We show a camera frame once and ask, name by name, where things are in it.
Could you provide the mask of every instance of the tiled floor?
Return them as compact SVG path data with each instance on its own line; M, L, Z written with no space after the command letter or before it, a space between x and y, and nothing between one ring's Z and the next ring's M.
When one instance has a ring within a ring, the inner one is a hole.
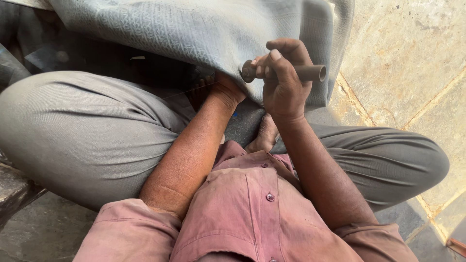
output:
M401 236L421 262L466 261L444 247L466 216L464 10L463 0L356 0L353 29L330 104L307 114L318 124L418 132L444 149L451 166L440 184L376 213L380 222L400 226ZM256 123L261 109L248 108L255 113L246 118L239 114L230 125ZM233 128L226 135L237 134ZM71 261L95 215L47 193L16 214L0 233L0 261Z

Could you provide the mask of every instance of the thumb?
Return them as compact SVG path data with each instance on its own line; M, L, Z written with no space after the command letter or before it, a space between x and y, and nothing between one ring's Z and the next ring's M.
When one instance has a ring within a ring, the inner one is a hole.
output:
M296 73L293 65L284 58L276 49L270 51L269 62L275 73L277 74L278 82L282 87L293 87L296 84L301 85L301 81Z

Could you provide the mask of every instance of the wooden tool handle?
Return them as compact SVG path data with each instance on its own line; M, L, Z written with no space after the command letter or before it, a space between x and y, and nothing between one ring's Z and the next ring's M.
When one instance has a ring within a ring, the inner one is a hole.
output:
M244 62L241 70L241 77L246 83L252 82L256 78L256 69L251 68L252 60ZM301 81L319 81L323 82L327 75L327 68L324 65L312 66L293 66ZM271 69L271 77L277 78L277 74Z

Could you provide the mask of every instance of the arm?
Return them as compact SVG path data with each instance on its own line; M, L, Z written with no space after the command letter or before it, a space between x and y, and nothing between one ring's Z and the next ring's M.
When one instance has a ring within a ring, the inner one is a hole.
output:
M292 65L312 65L306 47L300 40L277 39L267 48L270 54L254 63L258 77L264 78L264 106L277 125L304 193L332 230L351 223L377 223L359 190L304 118L312 82L302 83ZM268 78L271 68L278 81Z
M220 140L236 106L246 96L226 75L143 185L139 198L158 213L183 220L197 189L211 171Z

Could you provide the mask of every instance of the shirt sleeve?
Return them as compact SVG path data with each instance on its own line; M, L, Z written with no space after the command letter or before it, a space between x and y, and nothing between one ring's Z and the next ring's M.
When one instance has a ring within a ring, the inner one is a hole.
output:
M104 205L82 241L74 262L167 262L181 222L157 213L140 199Z
M335 230L363 261L417 262L404 243L398 225L350 224Z

